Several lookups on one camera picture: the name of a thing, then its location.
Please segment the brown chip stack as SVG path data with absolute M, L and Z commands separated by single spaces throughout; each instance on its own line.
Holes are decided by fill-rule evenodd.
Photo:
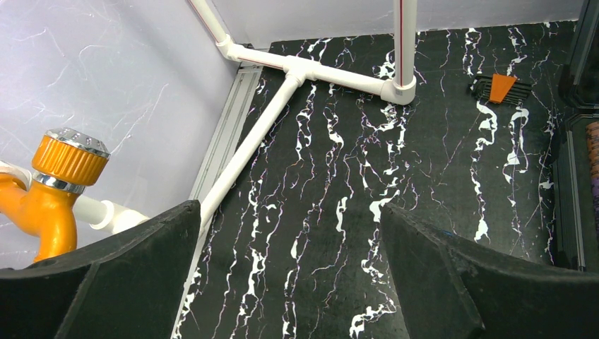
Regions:
M 591 177 L 598 178 L 598 121 L 586 126 L 586 145 Z

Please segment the black poker case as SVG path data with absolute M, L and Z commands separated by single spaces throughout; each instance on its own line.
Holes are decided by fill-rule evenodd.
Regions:
M 586 126 L 598 121 L 598 2 L 584 1 L 571 49 L 562 65 L 559 96 L 566 113 L 552 142 L 555 264 L 598 272 L 598 233 L 593 217 Z

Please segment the purple chip stack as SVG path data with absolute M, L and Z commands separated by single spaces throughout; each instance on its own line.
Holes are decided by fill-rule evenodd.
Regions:
M 596 233 L 598 233 L 599 226 L 599 188 L 598 188 L 598 176 L 591 177 L 591 193 L 593 198 L 593 217 L 595 221 Z

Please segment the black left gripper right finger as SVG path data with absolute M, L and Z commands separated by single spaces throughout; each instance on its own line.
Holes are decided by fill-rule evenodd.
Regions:
M 598 275 L 532 263 L 395 204 L 381 237 L 411 338 L 597 338 Z

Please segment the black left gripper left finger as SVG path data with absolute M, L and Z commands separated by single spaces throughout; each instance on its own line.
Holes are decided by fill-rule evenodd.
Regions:
M 189 200 L 75 251 L 1 270 L 2 338 L 169 338 L 201 226 Z

